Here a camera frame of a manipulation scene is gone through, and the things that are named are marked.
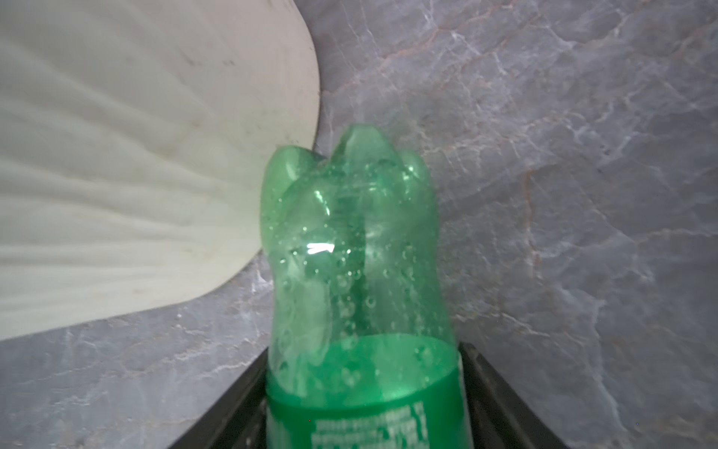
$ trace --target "marble surface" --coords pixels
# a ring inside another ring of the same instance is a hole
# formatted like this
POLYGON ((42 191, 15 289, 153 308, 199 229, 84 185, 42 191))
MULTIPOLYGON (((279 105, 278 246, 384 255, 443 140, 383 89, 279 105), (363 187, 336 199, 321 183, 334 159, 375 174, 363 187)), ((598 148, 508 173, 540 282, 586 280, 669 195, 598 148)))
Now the marble surface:
MULTIPOLYGON (((297 0, 317 151, 418 149, 439 276, 573 448, 718 448, 718 2, 297 0)), ((258 257, 182 305, 0 342, 0 447, 162 448, 268 342, 258 257)))

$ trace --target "plastic bottle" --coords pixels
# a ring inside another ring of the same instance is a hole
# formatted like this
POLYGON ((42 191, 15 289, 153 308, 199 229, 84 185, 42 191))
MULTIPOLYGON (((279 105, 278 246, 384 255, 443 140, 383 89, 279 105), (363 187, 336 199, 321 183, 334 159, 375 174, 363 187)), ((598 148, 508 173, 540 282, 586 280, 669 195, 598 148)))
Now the plastic bottle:
POLYGON ((323 161, 283 147, 261 234, 275 289, 269 447, 472 447, 421 157, 364 125, 323 161))

